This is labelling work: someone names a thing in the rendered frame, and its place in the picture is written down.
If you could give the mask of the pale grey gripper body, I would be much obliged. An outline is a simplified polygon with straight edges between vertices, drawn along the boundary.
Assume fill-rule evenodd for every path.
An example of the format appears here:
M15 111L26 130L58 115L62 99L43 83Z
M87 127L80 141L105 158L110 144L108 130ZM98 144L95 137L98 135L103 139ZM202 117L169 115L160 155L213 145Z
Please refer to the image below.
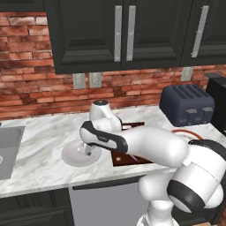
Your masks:
M92 153L92 150L94 149L94 147L89 146L88 144L84 143L83 141L81 141L79 143L79 146L77 147L77 151L81 154L85 154L85 155L90 155Z

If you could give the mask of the dark brown tray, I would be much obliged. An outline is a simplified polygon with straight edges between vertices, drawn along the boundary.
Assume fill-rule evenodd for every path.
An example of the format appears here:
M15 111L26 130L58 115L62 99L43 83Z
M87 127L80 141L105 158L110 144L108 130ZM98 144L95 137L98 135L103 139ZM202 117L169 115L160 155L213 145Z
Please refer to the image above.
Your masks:
M122 123L122 130L130 130L131 128L138 127L144 125L144 122L137 122L137 123ZM135 155L128 155L119 152L112 152L111 153L112 163L114 167L119 166L129 166L135 164L148 164L150 161L140 158Z

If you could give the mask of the white round plate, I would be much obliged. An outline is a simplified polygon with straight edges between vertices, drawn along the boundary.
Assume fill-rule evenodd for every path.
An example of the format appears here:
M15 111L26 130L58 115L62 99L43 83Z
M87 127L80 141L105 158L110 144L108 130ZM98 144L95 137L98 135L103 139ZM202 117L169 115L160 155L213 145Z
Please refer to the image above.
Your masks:
M98 161L102 155L99 147L93 146L94 149L90 155L81 154L77 147L82 140L74 140L68 143L62 150L63 161L73 167L86 167Z

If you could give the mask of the grey dishwasher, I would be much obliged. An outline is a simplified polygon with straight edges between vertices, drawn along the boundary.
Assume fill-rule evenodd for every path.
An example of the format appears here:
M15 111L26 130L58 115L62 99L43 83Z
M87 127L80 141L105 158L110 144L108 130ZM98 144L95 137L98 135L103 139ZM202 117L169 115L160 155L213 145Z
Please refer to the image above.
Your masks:
M148 201L138 191L138 182L106 188L69 188L75 226L137 226Z

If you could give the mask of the grey sink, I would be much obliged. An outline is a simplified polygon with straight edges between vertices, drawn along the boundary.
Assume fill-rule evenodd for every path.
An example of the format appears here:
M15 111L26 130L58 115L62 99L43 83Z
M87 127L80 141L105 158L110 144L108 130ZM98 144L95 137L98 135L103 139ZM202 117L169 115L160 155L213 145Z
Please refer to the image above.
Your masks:
M10 179L24 126L0 127L0 180Z

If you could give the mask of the black base cupboard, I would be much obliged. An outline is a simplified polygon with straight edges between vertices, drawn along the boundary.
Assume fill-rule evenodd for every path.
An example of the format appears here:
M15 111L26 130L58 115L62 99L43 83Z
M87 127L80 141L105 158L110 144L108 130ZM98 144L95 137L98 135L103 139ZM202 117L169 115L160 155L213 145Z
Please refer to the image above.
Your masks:
M0 226L75 226L69 190L0 198Z

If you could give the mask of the red-rimmed plate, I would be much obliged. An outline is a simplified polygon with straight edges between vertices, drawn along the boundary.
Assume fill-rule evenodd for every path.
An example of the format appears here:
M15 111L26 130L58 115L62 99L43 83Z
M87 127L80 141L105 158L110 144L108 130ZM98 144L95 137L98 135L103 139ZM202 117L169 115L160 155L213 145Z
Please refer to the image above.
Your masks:
M192 139L202 139L199 134L192 131L188 131L186 129L173 129L172 132L182 137L185 141L190 141Z

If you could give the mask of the dark blue toaster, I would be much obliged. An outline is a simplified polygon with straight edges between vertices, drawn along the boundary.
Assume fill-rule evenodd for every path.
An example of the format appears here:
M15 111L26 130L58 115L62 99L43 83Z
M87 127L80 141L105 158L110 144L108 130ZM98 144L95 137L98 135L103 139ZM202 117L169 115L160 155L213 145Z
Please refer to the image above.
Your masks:
M159 107L176 127L208 124L215 100L195 84L175 85L162 90Z

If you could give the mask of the black coffee machine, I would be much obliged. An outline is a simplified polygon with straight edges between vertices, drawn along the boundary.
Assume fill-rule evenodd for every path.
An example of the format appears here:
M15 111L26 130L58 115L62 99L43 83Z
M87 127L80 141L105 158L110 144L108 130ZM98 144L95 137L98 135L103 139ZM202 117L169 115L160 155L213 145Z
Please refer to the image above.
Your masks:
M208 73L206 92L215 100L211 124L226 137L226 78L218 73Z

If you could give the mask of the grey wall socket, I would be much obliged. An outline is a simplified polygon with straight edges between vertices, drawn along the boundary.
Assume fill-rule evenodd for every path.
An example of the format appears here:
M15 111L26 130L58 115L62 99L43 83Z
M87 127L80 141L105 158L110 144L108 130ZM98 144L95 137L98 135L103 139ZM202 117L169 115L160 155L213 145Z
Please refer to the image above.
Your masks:
M99 88L102 86L102 74L100 72L89 73L89 84L91 88Z
M184 67L182 70L181 81L190 81L192 77L193 67Z
M84 89L86 87L86 75L84 73L73 73L72 80L75 89Z

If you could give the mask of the black wall cupboard door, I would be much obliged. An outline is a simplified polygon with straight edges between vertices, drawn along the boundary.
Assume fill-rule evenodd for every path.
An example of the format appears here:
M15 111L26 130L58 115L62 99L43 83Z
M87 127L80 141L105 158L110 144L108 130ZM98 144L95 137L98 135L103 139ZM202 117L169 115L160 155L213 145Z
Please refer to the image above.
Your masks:
M136 6L133 58L126 61L129 6ZM178 67L192 0L124 0L123 70Z
M123 0L44 0L55 73L118 71L115 6Z
M208 5L208 15L196 58L191 57L198 29L201 7ZM181 66L226 64L226 0L192 0Z

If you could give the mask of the black wall cupboard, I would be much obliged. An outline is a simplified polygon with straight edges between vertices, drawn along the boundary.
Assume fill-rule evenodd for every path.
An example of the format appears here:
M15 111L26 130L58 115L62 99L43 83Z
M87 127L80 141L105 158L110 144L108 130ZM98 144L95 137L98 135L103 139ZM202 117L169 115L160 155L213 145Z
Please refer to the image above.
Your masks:
M43 0L0 0L0 12L45 11Z

